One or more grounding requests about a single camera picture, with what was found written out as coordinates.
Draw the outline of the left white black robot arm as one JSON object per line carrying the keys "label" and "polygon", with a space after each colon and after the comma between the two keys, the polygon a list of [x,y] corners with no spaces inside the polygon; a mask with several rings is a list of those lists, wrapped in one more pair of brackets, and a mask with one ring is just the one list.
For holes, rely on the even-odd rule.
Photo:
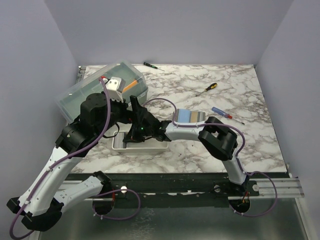
{"label": "left white black robot arm", "polygon": [[69,190],[59,187],[71,170],[98,144],[105,132],[117,123],[130,124],[134,114],[126,101],[109,98],[104,93],[92,93],[80,105],[80,114],[62,129],[51,156],[36,180],[19,197],[7,202],[7,207],[31,232],[52,228],[70,207],[86,198],[101,198],[115,194],[112,180],[96,171]]}

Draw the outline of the grey card holder wallet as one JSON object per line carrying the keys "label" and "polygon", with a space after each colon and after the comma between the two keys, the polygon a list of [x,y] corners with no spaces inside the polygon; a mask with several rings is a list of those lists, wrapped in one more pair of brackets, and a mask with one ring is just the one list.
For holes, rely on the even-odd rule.
{"label": "grey card holder wallet", "polygon": [[174,115],[174,121],[176,123],[198,123],[206,119],[206,113],[204,111],[194,111],[188,109],[178,108]]}

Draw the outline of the gold tan credit card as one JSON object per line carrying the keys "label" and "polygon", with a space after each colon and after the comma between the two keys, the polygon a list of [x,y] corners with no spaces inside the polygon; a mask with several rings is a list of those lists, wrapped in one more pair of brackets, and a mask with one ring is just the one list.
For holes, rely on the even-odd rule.
{"label": "gold tan credit card", "polygon": [[198,122],[198,115],[199,115],[198,111],[191,111],[189,122],[190,123],[197,123]]}

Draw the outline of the blue credit card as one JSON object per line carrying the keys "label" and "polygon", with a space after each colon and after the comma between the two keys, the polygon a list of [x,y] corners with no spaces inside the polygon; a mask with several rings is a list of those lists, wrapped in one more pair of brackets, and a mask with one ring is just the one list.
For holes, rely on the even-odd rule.
{"label": "blue credit card", "polygon": [[188,109],[179,109],[176,121],[178,123],[189,123],[190,122],[190,114],[191,114],[191,111]]}

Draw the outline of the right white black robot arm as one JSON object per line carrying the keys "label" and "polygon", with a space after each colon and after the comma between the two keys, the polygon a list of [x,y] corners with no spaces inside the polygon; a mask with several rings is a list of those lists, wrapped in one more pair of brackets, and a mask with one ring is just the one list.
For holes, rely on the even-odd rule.
{"label": "right white black robot arm", "polygon": [[215,159],[222,161],[230,184],[230,191],[241,196],[248,190],[249,177],[238,158],[239,149],[235,128],[223,124],[215,117],[196,123],[181,123],[173,120],[160,121],[150,112],[131,113],[120,119],[131,127],[124,138],[125,143],[142,143],[147,137],[159,142],[189,140],[201,142]]}

